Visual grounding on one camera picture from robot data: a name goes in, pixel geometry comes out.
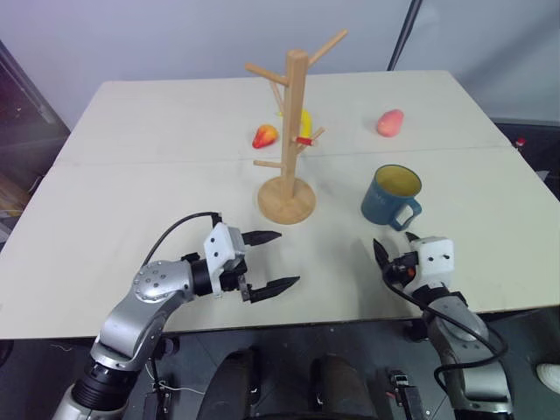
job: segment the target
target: wooden mug tree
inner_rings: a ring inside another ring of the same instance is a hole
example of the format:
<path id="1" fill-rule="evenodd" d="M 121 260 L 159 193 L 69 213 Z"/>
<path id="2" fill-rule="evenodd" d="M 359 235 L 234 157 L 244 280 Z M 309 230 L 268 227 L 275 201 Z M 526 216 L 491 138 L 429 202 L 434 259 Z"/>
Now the wooden mug tree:
<path id="1" fill-rule="evenodd" d="M 251 63 L 245 69 L 270 81 L 280 112 L 283 113 L 282 161 L 254 161 L 255 165 L 279 168 L 280 176 L 265 182 L 258 193 L 262 214 L 284 225 L 298 223 L 309 216 L 315 208 L 315 193 L 302 179 L 296 178 L 298 154 L 323 134 L 322 127 L 311 138 L 299 136 L 304 106 L 305 76 L 309 68 L 333 48 L 348 31 L 343 30 L 318 49 L 311 57 L 303 50 L 290 50 L 286 55 L 286 75 L 282 76 Z M 283 101 L 277 83 L 284 86 Z"/>

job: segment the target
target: metal base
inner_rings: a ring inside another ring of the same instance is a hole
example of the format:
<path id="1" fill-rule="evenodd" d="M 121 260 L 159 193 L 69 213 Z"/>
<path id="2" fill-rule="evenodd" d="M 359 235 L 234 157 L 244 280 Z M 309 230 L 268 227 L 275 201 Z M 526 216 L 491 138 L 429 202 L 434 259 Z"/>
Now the metal base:
<path id="1" fill-rule="evenodd" d="M 305 181 L 296 178 L 293 198 L 284 201 L 281 185 L 281 177 L 269 179 L 262 184 L 258 203 L 264 217 L 282 225 L 293 225 L 307 219 L 317 201 L 312 188 Z"/>

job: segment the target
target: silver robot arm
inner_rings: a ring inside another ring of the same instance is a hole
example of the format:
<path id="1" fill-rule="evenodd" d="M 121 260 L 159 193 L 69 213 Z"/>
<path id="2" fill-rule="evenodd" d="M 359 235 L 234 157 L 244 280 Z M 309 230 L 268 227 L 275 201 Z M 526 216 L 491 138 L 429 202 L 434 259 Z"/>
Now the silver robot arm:
<path id="1" fill-rule="evenodd" d="M 448 290 L 454 271 L 453 242 L 441 237 L 407 236 L 411 252 L 390 262 L 385 248 L 374 241 L 375 259 L 387 286 L 423 309 L 428 338 L 442 362 L 445 385 L 440 384 L 450 398 L 455 417 L 512 419 L 508 379 L 498 358 L 465 328 L 435 315 L 434 311 L 457 321 L 488 342 L 485 322 L 468 309 L 460 293 Z M 400 284 L 402 290 L 394 284 Z M 469 367 L 491 357 L 493 361 Z"/>
<path id="2" fill-rule="evenodd" d="M 179 261 L 154 261 L 134 276 L 129 292 L 103 324 L 81 378 L 64 394 L 53 420 L 115 420 L 123 417 L 138 374 L 158 343 L 165 323 L 195 296 L 239 290 L 251 303 L 272 298 L 299 277 L 286 277 L 259 290 L 246 284 L 246 245 L 260 245 L 280 234 L 217 223 L 204 242 L 206 260 L 196 253 Z"/>

